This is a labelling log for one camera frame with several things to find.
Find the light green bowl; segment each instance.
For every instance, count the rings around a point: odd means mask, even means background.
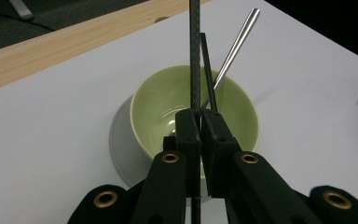
[[[201,69],[201,101],[207,96]],[[225,77],[216,92],[218,111],[242,150],[253,151],[258,140],[255,107],[244,90]],[[141,148],[153,159],[162,150],[162,140],[175,128],[175,113],[190,108],[190,67],[177,65],[162,69],[145,79],[133,94],[131,126]]]

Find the white tabletop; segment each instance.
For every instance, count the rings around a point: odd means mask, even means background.
[[[213,68],[253,7],[260,17],[228,75],[255,102],[257,152],[306,195],[331,185],[358,198],[358,56],[264,1],[215,0],[201,7]],[[109,154],[112,119],[188,51],[187,12],[0,88],[0,223],[66,223],[90,190],[126,188]],[[220,200],[202,206],[204,223],[225,213]]]

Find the dark floor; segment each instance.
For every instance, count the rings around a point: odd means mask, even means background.
[[[0,48],[145,1],[23,0],[34,18],[22,21],[8,0],[0,0]]]
[[[23,0],[34,19],[21,21],[8,0],[0,0],[0,48],[144,1]],[[358,0],[266,1],[358,54]]]

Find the metal spoon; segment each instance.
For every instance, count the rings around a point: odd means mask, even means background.
[[[217,74],[216,80],[213,84],[213,90],[216,91],[217,88],[222,83],[224,76],[227,73],[228,68],[231,66],[232,62],[234,61],[235,57],[237,56],[240,48],[245,41],[248,34],[251,32],[255,22],[257,21],[258,15],[260,14],[260,10],[258,8],[253,8],[252,11],[249,13],[248,18],[246,18],[245,23],[243,24],[240,33],[238,34],[237,38],[234,41],[234,44],[231,47],[231,50],[228,53],[228,56],[225,59],[222,67],[220,68],[219,73]],[[209,97],[204,100],[202,103],[201,109],[205,108],[209,104]],[[175,130],[172,130],[169,136],[175,135]]]

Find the spoon handle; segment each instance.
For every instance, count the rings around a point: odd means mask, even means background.
[[[231,47],[231,50],[228,53],[228,56],[225,59],[225,62],[220,68],[219,73],[217,74],[217,78],[214,81],[213,90],[216,91],[219,87],[220,83],[223,80],[223,77],[226,75],[228,68],[231,66],[232,62],[234,61],[235,57],[237,56],[240,48],[245,41],[248,34],[251,32],[255,22],[257,21],[258,15],[260,14],[260,10],[258,8],[253,8],[252,11],[249,13],[248,18],[246,19],[245,23],[243,24],[240,33],[238,34],[237,38],[234,41],[234,44]],[[201,108],[205,108],[209,104],[209,97],[205,99],[202,103]]]

